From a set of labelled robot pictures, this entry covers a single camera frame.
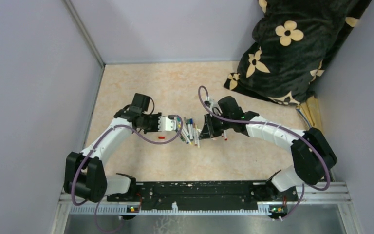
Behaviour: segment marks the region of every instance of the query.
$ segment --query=aluminum frame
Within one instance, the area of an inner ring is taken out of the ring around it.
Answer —
[[[324,187],[325,182],[319,182],[317,186]],[[301,195],[302,186],[297,186],[296,190],[298,195]],[[81,202],[83,199],[77,198],[77,202]],[[280,205],[281,202],[258,202],[261,207],[259,210],[263,211],[265,206],[268,205]],[[317,191],[309,186],[305,186],[305,194],[301,204],[322,206],[326,204],[338,205],[341,223],[345,228],[346,234],[361,234],[363,233],[360,223],[358,221],[356,212],[353,207],[351,197],[349,195],[348,188],[345,182],[331,182],[331,185],[326,191]],[[106,198],[101,201],[100,207],[98,208],[99,215],[124,215],[125,206],[128,203],[122,204],[117,202],[108,202]],[[52,226],[52,234],[63,234],[68,220],[69,214],[75,215],[89,215],[95,211],[96,204],[85,204],[81,207],[73,206],[71,202],[71,195],[62,193],[56,215]],[[267,215],[263,212],[246,212],[246,211],[232,211],[232,212],[220,212],[220,211],[195,211],[195,212],[177,212],[175,209],[169,211],[142,211],[138,215]]]
[[[97,47],[95,46],[94,41],[92,40],[90,34],[88,33],[87,29],[85,28],[84,23],[82,22],[81,18],[78,15],[78,12],[75,10],[74,5],[72,4],[71,0],[62,0],[62,2],[65,5],[65,8],[68,10],[68,13],[71,15],[75,25],[78,28],[78,31],[80,32],[82,39],[84,39],[85,43],[91,50],[91,53],[97,60],[98,64],[101,67],[105,67],[105,62],[102,59]]]

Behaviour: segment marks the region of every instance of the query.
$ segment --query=black metal plate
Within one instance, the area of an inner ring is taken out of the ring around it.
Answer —
[[[137,182],[136,194],[142,197],[143,210],[171,210],[177,202],[179,210],[257,210],[258,201],[297,201],[293,194],[295,187],[280,194],[273,200],[266,196],[265,180],[241,181],[174,181],[174,182]],[[107,201],[140,201],[135,195],[128,197],[116,194]]]

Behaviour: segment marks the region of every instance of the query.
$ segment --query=light purple wall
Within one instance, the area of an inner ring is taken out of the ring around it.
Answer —
[[[374,1],[317,87],[325,134],[365,233],[374,233]]]
[[[257,0],[73,0],[106,63],[239,60]]]
[[[61,0],[0,1],[0,234],[49,232],[100,72]]]

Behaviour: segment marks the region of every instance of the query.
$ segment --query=marker pen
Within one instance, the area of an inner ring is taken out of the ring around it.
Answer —
[[[183,131],[184,135],[187,136],[187,138],[190,137],[189,134],[188,134],[188,131],[186,130],[186,126],[185,126],[184,124],[181,126],[181,130]]]
[[[184,123],[186,124],[187,136],[188,138],[190,138],[191,137],[190,132],[189,132],[190,128],[188,127],[189,121],[186,119],[186,117],[184,117]]]
[[[194,132],[194,146],[197,146],[198,144],[197,144],[197,139],[198,139],[198,137],[197,137],[197,127],[196,127],[196,123],[195,122],[193,122],[193,132]]]
[[[184,134],[183,129],[181,130],[181,134],[183,135],[184,139],[187,141],[187,144],[191,145],[191,141],[188,139],[187,135]]]
[[[200,132],[197,126],[196,126],[196,134],[197,134],[197,147],[200,148],[200,139],[199,139]]]
[[[227,131],[223,130],[224,140],[227,140]]]
[[[193,119],[188,120],[188,129],[190,132],[190,140],[194,139],[194,132],[193,132]]]
[[[186,141],[184,140],[184,138],[183,138],[183,133],[180,133],[179,137],[180,137],[180,139],[181,139],[182,142],[188,144],[188,142],[186,142]]]

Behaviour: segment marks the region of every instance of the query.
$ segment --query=black bracket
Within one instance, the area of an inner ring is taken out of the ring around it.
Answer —
[[[151,98],[144,94],[135,94],[131,105],[115,113],[114,118],[123,118],[132,123],[134,129],[140,128],[144,133],[158,132],[158,122],[161,112],[157,114],[144,114],[148,110]]]
[[[252,111],[244,113],[242,108],[237,104],[236,100],[232,96],[224,97],[217,103],[220,107],[220,115],[224,118],[234,120],[251,120],[256,116],[259,116],[259,113]],[[205,114],[204,126],[202,127],[199,139],[219,137],[222,135],[223,130],[227,129],[233,129],[236,133],[241,133],[249,136],[246,129],[246,124],[222,121],[212,116],[211,114]]]
[[[141,197],[143,210],[171,210],[176,202],[179,210],[194,211],[257,210],[259,201],[298,200],[295,187],[277,193],[271,186],[266,180],[137,182],[128,193],[110,195],[107,201],[138,202]]]
[[[82,154],[71,152],[67,156],[65,164],[64,191],[71,193],[72,182],[75,173],[85,157]],[[107,178],[105,177],[104,167],[99,158],[89,158],[83,169],[87,172],[79,172],[78,180],[75,186],[75,195],[85,200],[99,202],[104,197],[107,190]]]
[[[329,170],[337,163],[335,153],[319,129],[309,129],[303,138],[319,152]],[[316,155],[300,139],[293,141],[290,148],[296,174],[308,184],[317,184],[325,176],[325,170]]]

